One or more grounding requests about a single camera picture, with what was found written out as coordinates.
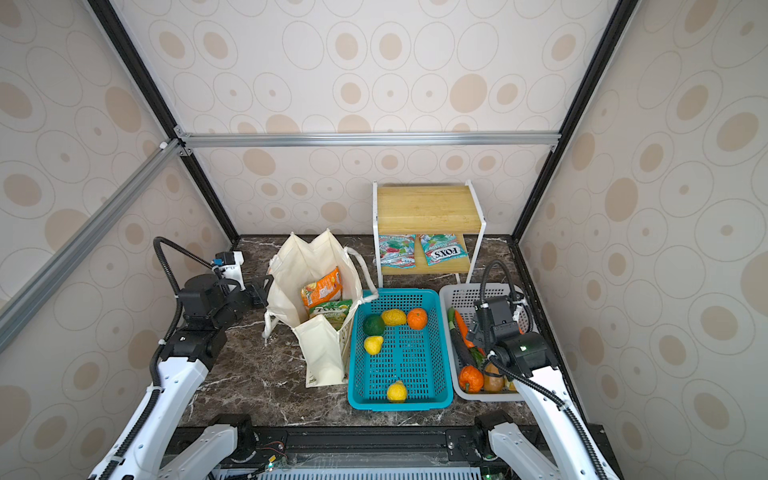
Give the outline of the floral cream grocery tote bag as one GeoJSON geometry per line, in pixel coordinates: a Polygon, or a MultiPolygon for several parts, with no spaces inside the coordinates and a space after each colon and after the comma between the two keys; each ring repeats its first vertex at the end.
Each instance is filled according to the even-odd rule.
{"type": "Polygon", "coordinates": [[[278,323],[291,328],[306,361],[306,385],[323,387],[347,382],[351,334],[355,314],[378,298],[366,261],[359,252],[344,247],[325,231],[311,241],[292,234],[270,260],[267,273],[273,277],[264,314],[263,336],[269,337],[278,323]],[[341,298],[351,306],[340,328],[325,315],[309,316],[300,290],[337,269],[341,298]]]}

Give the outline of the orange pink snack bag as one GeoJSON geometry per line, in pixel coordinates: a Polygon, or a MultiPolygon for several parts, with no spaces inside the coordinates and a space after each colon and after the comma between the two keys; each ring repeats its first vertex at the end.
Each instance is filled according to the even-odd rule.
{"type": "Polygon", "coordinates": [[[339,300],[342,293],[343,283],[338,268],[334,268],[320,280],[305,285],[300,291],[302,303],[307,310],[329,301],[339,300]]]}

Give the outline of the green yellow snack bag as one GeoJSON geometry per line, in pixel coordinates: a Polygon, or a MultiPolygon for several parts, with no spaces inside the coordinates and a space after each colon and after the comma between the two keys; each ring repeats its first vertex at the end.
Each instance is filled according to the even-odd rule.
{"type": "Polygon", "coordinates": [[[323,316],[336,331],[339,331],[344,325],[352,305],[352,300],[331,300],[312,307],[309,310],[308,318],[314,319],[323,316]]]}

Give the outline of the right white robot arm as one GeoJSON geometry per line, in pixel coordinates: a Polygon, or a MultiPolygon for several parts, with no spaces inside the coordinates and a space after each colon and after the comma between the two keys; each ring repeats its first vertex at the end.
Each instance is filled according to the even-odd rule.
{"type": "Polygon", "coordinates": [[[475,444],[482,458],[502,460],[520,479],[616,479],[584,421],[573,408],[556,354],[546,339],[519,326],[527,302],[511,292],[475,302],[471,340],[510,380],[533,413],[549,448],[545,455],[501,410],[475,421],[475,444]]]}

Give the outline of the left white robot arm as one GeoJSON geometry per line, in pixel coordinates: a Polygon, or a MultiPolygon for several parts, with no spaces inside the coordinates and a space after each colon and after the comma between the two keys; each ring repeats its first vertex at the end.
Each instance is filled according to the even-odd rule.
{"type": "Polygon", "coordinates": [[[223,461],[253,459],[258,436],[246,414],[220,414],[173,460],[164,455],[192,397],[227,342],[226,331],[253,309],[267,306],[274,279],[240,283],[198,275],[176,295],[173,333],[150,361],[151,384],[93,479],[204,479],[223,461]]]}

